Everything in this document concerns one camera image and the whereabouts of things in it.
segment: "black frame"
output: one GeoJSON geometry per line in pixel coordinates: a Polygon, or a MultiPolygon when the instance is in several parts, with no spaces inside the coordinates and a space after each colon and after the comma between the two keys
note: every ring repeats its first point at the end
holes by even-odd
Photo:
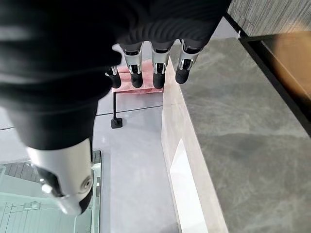
{"type": "Polygon", "coordinates": [[[264,35],[249,37],[245,31],[233,20],[233,18],[226,13],[225,19],[230,23],[236,32],[240,32],[240,43],[250,54],[261,71],[265,74],[271,85],[282,97],[289,109],[293,112],[295,117],[305,129],[307,134],[311,137],[311,110],[310,103],[300,99],[295,93],[287,89],[279,80],[279,73],[274,69],[272,64],[279,61],[270,53],[270,50],[262,42],[264,39],[276,38],[279,35],[264,35]]]}

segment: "metal screw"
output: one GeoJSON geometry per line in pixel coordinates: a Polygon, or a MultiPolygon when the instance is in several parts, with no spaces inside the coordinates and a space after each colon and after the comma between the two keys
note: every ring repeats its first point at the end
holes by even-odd
{"type": "Polygon", "coordinates": [[[81,189],[82,190],[87,190],[89,189],[89,187],[91,186],[92,182],[91,182],[91,177],[88,176],[86,177],[86,179],[82,182],[81,184],[81,189]]]}

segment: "glass panel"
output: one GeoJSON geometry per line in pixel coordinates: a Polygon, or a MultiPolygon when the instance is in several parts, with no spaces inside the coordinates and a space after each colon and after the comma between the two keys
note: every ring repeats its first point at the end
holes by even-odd
{"type": "Polygon", "coordinates": [[[0,233],[98,233],[100,163],[94,164],[93,197],[80,216],[67,216],[41,191],[29,162],[0,165],[0,233]]]}

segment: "robotic hand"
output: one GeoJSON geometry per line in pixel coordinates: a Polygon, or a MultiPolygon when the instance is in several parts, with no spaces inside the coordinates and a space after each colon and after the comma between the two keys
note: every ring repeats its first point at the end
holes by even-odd
{"type": "Polygon", "coordinates": [[[231,0],[2,0],[0,105],[64,213],[92,196],[91,153],[98,100],[121,85],[121,55],[141,87],[141,45],[152,44],[154,86],[182,40],[176,81],[184,83],[231,0]]]}

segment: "pink object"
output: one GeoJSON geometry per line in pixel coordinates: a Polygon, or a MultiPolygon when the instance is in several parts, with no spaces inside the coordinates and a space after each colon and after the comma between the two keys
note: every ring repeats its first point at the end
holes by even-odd
{"type": "Polygon", "coordinates": [[[142,80],[143,84],[140,88],[133,87],[131,83],[131,74],[127,66],[118,67],[121,78],[121,86],[118,89],[112,89],[113,92],[129,93],[129,94],[148,94],[163,92],[162,89],[154,88],[153,74],[154,68],[151,60],[142,62],[142,80]]]}

